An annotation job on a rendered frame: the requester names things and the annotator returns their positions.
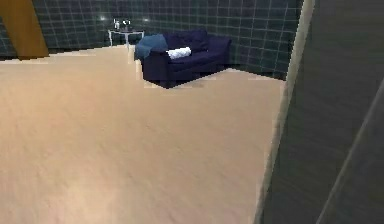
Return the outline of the dark blue sofa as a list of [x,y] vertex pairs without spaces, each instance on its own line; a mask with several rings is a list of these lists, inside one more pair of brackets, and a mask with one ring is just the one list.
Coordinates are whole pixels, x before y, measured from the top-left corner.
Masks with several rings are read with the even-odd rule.
[[[196,80],[222,71],[229,66],[232,40],[225,36],[209,34],[204,29],[164,33],[168,49],[152,48],[140,60],[143,79],[163,88]],[[190,56],[171,59],[167,51],[189,47]]]

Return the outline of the white roll cushion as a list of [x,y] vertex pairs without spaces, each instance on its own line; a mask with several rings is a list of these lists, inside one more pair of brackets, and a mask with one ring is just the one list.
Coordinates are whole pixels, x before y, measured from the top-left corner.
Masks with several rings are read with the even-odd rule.
[[183,47],[178,49],[168,50],[167,54],[171,59],[178,59],[182,57],[190,56],[192,53],[189,47]]

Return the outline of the teal blue blanket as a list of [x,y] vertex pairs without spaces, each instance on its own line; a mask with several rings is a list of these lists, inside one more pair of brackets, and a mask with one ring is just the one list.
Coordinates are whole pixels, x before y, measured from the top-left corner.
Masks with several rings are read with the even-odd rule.
[[144,36],[136,45],[134,57],[136,60],[142,60],[146,58],[151,49],[167,50],[168,45],[163,34],[155,34],[150,36]]

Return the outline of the orange brown wooden door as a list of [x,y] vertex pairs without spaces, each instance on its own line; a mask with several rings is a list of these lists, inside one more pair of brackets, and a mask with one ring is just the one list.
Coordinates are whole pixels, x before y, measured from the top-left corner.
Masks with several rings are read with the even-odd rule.
[[49,56],[33,0],[0,0],[0,17],[19,60]]

